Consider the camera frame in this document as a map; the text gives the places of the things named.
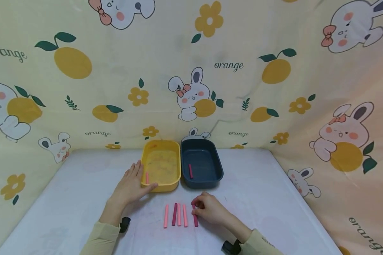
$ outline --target yellow plastic box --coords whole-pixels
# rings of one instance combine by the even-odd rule
[[[175,141],[153,140],[145,144],[141,156],[143,163],[142,187],[146,187],[146,172],[149,183],[159,186],[152,192],[168,192],[179,184],[182,175],[180,164],[180,146]]]

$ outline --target left hand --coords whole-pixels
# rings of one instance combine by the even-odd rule
[[[132,202],[138,201],[157,187],[157,183],[152,183],[142,188],[140,185],[142,175],[143,164],[138,160],[125,172],[113,194],[106,202],[105,209],[99,218],[100,223],[118,226],[125,207]]]

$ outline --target plastic box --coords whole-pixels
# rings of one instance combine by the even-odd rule
[[[224,175],[216,146],[209,140],[184,140],[181,143],[181,163],[184,182],[189,188],[214,188]]]
[[[175,141],[153,140],[145,144],[141,156],[143,163],[142,187],[146,187],[146,172],[149,183],[157,182],[159,186],[152,192],[174,190],[181,177],[180,146]]]

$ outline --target dark pink stick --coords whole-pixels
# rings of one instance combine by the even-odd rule
[[[190,178],[193,178],[193,172],[192,172],[192,165],[189,164],[189,173],[190,173]]]
[[[194,219],[194,227],[198,227],[199,226],[199,222],[197,221],[197,215],[193,215],[193,219]]]
[[[177,203],[174,204],[172,226],[176,225],[176,212],[177,212]]]

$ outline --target cartoon rabbit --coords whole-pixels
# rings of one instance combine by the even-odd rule
[[[184,84],[181,78],[172,77],[168,82],[170,91],[176,91],[177,103],[182,108],[178,118],[184,121],[192,121],[197,118],[196,107],[194,104],[202,99],[210,97],[210,90],[201,83],[203,79],[203,69],[196,67],[192,73],[191,84]]]
[[[55,163],[60,163],[64,161],[70,153],[68,150],[71,148],[71,145],[69,145],[66,140],[70,138],[70,135],[66,132],[61,132],[58,135],[58,142],[55,144],[51,143],[51,140],[47,137],[43,137],[40,140],[38,140],[38,144],[50,151],[54,155]]]
[[[17,116],[7,112],[7,105],[16,97],[13,89],[0,83],[0,131],[12,142],[17,142],[31,130],[29,124],[20,123]]]
[[[184,140],[189,140],[189,139],[206,139],[206,138],[210,138],[209,132],[204,132],[203,134],[198,135],[197,134],[197,128],[192,128],[189,131],[189,136],[183,137],[182,142]]]
[[[338,142],[348,142],[358,148],[368,142],[369,132],[362,122],[372,113],[373,103],[364,102],[348,116],[345,112],[350,107],[350,104],[345,104],[337,108],[333,113],[334,118],[320,129],[321,137],[309,143],[309,147],[315,150],[321,160],[331,160],[331,152],[336,151]]]
[[[105,26],[126,29],[132,24],[135,14],[147,19],[155,11],[154,0],[88,0],[89,5],[98,12]]]
[[[383,0],[370,5],[356,0],[342,5],[334,13],[331,24],[323,29],[325,39],[321,45],[332,53],[348,51],[359,43],[367,47],[383,36],[383,27],[373,26],[373,18],[383,15]]]
[[[311,177],[312,174],[312,168],[302,169],[301,172],[297,172],[294,169],[288,170],[287,175],[289,179],[291,179],[291,182],[293,182],[294,186],[303,198],[306,197],[309,193],[313,194],[316,198],[321,196],[321,190],[318,187],[308,185],[307,181],[305,181],[305,179]]]

